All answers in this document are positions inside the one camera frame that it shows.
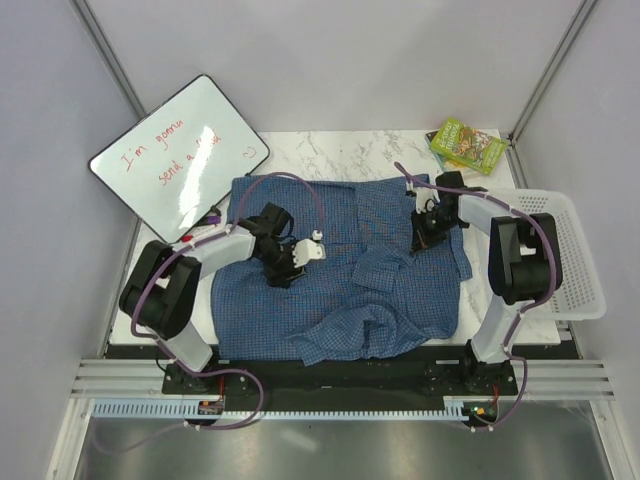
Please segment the blue checked long sleeve shirt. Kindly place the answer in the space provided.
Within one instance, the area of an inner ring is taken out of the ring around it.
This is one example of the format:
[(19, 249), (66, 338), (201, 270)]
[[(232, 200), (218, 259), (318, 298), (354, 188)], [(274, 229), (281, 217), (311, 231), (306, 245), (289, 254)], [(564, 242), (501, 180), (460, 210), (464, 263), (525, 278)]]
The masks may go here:
[(472, 275), (462, 231), (412, 253), (415, 203), (402, 178), (233, 181), (231, 216), (257, 215), (268, 203), (292, 215), (296, 238), (322, 226), (326, 258), (288, 288), (268, 286), (256, 259), (217, 271), (211, 311), (222, 357), (307, 365), (387, 358), (455, 333), (460, 288)]

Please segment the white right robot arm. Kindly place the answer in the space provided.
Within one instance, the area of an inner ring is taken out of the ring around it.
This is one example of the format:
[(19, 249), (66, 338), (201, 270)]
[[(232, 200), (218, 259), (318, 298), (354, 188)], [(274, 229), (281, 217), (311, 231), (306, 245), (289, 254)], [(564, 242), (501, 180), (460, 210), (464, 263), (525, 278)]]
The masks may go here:
[(468, 342), (472, 360), (457, 371), (465, 391), (481, 393), (494, 381), (491, 365), (512, 358), (512, 340), (524, 313), (546, 303), (562, 284), (555, 219), (548, 213), (526, 214), (485, 189), (467, 187), (458, 172), (440, 175), (435, 184), (407, 175), (406, 187), (415, 199), (413, 253), (443, 243), (456, 227), (473, 226), (489, 238), (487, 277), (493, 296)]

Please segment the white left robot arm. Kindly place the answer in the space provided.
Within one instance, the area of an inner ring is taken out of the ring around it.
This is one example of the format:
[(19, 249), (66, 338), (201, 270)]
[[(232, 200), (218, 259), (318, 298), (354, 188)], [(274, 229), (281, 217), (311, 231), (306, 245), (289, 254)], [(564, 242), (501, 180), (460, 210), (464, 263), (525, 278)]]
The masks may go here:
[(186, 368), (185, 382), (208, 393), (219, 382), (219, 369), (209, 363), (213, 352), (191, 321), (200, 281), (233, 263), (257, 259), (270, 287), (287, 288), (305, 273), (296, 260), (294, 219), (268, 203), (259, 215), (242, 219), (233, 231), (196, 249), (178, 254), (169, 244), (145, 245), (120, 294), (119, 310), (139, 325)]

